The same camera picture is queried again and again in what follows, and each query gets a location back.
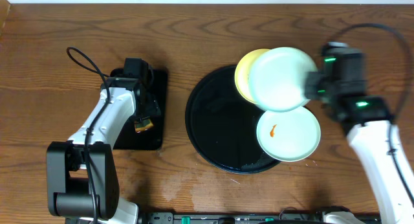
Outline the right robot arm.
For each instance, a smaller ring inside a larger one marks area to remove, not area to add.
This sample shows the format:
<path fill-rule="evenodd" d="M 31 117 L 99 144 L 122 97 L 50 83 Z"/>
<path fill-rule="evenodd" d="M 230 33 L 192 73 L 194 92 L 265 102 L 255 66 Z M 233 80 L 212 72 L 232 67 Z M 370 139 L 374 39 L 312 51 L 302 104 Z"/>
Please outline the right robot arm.
<path fill-rule="evenodd" d="M 367 94 L 365 56 L 348 46 L 326 46 L 323 67 L 309 72 L 305 97 L 322 102 L 358 156 L 382 223 L 413 222 L 413 170 L 386 101 Z"/>

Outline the green and orange sponge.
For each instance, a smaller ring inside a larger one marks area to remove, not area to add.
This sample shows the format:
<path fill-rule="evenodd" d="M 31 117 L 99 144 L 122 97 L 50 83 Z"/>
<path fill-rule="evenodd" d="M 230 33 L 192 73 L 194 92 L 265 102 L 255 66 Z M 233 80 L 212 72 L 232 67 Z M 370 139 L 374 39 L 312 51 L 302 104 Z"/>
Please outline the green and orange sponge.
<path fill-rule="evenodd" d="M 147 131 L 154 126 L 150 118 L 140 119 L 134 121 L 134 128 L 137 133 Z"/>

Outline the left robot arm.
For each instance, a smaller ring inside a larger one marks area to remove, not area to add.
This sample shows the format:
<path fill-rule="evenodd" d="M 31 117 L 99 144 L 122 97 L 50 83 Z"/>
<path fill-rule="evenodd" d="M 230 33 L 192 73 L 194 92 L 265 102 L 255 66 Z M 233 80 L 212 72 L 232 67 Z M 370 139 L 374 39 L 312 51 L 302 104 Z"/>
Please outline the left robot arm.
<path fill-rule="evenodd" d="M 121 197 L 113 150 L 162 146 L 168 73 L 127 59 L 101 86 L 87 120 L 46 152 L 47 201 L 53 216 L 75 223 L 138 223 L 139 207 Z"/>

